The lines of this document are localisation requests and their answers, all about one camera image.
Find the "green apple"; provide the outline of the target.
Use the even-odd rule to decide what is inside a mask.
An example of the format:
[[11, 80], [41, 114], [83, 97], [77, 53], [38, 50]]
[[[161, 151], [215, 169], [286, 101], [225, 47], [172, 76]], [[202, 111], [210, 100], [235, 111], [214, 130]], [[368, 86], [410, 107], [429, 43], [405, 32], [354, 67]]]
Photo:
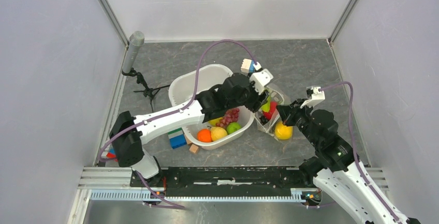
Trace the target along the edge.
[[261, 106], [261, 111], [264, 113], [268, 113], [271, 108], [271, 96], [267, 97], [267, 101]]

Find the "red apple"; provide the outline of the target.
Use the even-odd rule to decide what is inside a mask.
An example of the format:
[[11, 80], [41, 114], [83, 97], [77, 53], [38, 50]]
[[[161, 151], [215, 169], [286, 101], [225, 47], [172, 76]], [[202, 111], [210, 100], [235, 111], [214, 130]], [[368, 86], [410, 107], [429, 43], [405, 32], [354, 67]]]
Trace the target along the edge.
[[276, 106], [277, 106], [277, 102], [276, 101], [272, 101], [271, 102], [271, 108], [270, 111], [268, 113], [262, 113], [268, 120], [271, 120], [273, 118], [273, 115], [276, 112]]

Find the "yellow apple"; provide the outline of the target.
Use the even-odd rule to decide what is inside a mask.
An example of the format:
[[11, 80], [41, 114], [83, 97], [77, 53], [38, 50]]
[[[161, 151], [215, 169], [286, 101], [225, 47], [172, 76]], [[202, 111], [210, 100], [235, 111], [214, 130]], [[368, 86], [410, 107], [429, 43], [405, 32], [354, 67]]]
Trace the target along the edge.
[[293, 126], [286, 126], [282, 121], [275, 124], [274, 136], [278, 140], [288, 140], [293, 137]]

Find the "clear dotted zip bag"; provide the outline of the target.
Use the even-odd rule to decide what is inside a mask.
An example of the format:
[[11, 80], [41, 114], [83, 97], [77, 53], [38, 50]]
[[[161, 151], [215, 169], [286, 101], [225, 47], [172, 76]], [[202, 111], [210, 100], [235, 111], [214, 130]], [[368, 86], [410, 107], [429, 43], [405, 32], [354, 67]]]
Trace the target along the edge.
[[269, 84], [266, 89], [269, 93], [267, 103], [254, 114], [257, 128], [277, 141], [290, 140], [293, 136], [293, 127], [282, 124], [276, 107], [290, 104], [291, 99], [274, 83]]

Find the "red grape bunch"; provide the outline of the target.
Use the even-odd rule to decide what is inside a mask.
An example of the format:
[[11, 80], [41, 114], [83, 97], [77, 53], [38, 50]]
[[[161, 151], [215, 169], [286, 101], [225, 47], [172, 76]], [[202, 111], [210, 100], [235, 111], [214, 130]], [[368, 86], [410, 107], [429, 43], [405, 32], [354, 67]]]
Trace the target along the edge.
[[240, 110], [239, 108], [233, 108], [230, 110], [227, 110], [225, 115], [222, 117], [221, 123], [217, 127], [226, 128], [229, 123], [231, 122], [237, 122], [239, 118]]

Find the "small green lime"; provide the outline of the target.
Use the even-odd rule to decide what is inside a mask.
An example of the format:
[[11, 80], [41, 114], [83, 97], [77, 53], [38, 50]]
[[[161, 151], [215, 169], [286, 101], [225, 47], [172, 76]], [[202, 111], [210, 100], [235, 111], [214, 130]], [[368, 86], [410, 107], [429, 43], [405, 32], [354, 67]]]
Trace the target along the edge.
[[231, 122], [228, 124], [228, 126], [226, 127], [226, 131], [227, 133], [230, 135], [238, 130], [240, 130], [242, 127], [239, 123], [237, 122]]

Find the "white and blue block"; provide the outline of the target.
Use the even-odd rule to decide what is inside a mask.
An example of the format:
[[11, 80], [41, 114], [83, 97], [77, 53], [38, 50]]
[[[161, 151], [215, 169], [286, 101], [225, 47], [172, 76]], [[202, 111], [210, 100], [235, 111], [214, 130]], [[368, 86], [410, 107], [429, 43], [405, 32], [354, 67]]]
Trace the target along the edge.
[[255, 62], [252, 59], [244, 59], [242, 61], [240, 71], [242, 73], [253, 73], [255, 71]]

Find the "yellow starfruit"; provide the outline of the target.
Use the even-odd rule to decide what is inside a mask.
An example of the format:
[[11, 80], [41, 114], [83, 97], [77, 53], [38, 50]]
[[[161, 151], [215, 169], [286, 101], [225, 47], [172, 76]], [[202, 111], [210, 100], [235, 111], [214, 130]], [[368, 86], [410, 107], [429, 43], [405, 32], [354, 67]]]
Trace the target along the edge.
[[213, 120], [208, 121], [208, 123], [209, 123], [211, 126], [219, 126], [220, 123], [221, 123], [221, 120], [222, 120], [222, 117], [219, 117], [219, 118], [216, 118], [216, 119], [213, 119]]

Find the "yellow bumpy lemon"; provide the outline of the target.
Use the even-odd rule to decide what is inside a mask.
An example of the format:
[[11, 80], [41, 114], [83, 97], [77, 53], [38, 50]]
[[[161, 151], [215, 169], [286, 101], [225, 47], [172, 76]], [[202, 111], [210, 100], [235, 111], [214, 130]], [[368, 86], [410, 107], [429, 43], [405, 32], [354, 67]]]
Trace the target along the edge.
[[212, 141], [217, 141], [226, 137], [228, 135], [228, 132], [222, 127], [211, 127], [210, 135]]

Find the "white plastic basket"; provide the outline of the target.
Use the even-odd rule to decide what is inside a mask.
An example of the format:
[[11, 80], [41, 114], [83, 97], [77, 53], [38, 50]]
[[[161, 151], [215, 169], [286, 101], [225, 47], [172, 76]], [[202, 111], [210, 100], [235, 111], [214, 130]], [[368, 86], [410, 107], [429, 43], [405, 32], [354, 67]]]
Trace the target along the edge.
[[[198, 77], [197, 92], [199, 93], [208, 90], [216, 84], [222, 84], [225, 79], [232, 74], [232, 70], [221, 64], [211, 64], [201, 67]], [[168, 97], [173, 107], [183, 104], [191, 99], [194, 92], [195, 76], [196, 72], [192, 71], [179, 76], [170, 84]], [[202, 149], [213, 150], [219, 148], [241, 137], [254, 122], [254, 113], [244, 106], [240, 106], [239, 109], [238, 123], [241, 125], [241, 129], [222, 139], [212, 142], [201, 142], [197, 139], [197, 134], [200, 130], [210, 127], [208, 123], [184, 126], [182, 127], [183, 132], [187, 140]]]

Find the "small wooden cube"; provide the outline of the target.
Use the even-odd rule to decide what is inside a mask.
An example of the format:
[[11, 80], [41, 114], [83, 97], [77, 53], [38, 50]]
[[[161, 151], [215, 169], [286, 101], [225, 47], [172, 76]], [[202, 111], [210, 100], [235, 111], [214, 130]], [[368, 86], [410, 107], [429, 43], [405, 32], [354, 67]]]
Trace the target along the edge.
[[190, 148], [189, 148], [189, 151], [190, 151], [192, 154], [197, 154], [197, 153], [199, 152], [199, 150], [200, 150], [200, 147], [197, 146], [197, 145], [194, 145], [194, 144], [192, 144], [192, 145], [190, 146]]

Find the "tan wooden block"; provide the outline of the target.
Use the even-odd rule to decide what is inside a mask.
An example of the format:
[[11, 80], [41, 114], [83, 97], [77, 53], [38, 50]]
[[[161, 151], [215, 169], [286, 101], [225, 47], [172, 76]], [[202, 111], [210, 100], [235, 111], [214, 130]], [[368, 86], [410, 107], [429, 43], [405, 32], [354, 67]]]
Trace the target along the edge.
[[186, 140], [186, 144], [187, 145], [192, 145], [192, 141], [187, 136], [184, 136], [184, 137], [185, 137], [185, 140]]

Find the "blue green stacked blocks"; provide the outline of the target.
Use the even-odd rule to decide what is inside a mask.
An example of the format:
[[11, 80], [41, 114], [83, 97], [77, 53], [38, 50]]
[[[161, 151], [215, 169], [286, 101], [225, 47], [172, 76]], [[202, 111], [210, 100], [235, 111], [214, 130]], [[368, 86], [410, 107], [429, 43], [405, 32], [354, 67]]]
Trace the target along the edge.
[[172, 149], [187, 145], [187, 141], [182, 128], [168, 132], [168, 138]]

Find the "black microphone tripod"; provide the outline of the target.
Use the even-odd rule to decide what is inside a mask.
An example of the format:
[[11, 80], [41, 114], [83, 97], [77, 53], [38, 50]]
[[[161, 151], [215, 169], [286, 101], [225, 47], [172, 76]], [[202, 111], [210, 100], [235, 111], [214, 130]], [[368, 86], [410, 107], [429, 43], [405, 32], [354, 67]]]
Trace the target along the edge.
[[136, 70], [134, 70], [134, 68], [131, 68], [128, 73], [125, 73], [122, 71], [121, 74], [124, 76], [127, 76], [127, 77], [135, 77], [136, 83], [140, 84], [144, 87], [143, 90], [134, 91], [134, 93], [141, 93], [145, 98], [149, 99], [152, 112], [154, 112], [153, 100], [155, 99], [156, 95], [159, 93], [159, 91], [161, 89], [165, 89], [165, 88], [170, 87], [170, 84], [156, 87], [156, 88], [149, 87], [143, 74], [140, 72], [137, 72]]

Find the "red blue block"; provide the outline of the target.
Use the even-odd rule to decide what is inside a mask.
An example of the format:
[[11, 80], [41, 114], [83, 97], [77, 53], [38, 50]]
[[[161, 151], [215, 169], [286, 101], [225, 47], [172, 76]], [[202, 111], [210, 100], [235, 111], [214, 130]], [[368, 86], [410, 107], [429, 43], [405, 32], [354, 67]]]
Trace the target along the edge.
[[109, 149], [109, 150], [107, 151], [106, 158], [109, 159], [109, 160], [115, 160], [115, 161], [117, 161], [117, 158], [116, 158], [116, 155], [115, 155], [114, 149], [111, 148], [111, 149]]

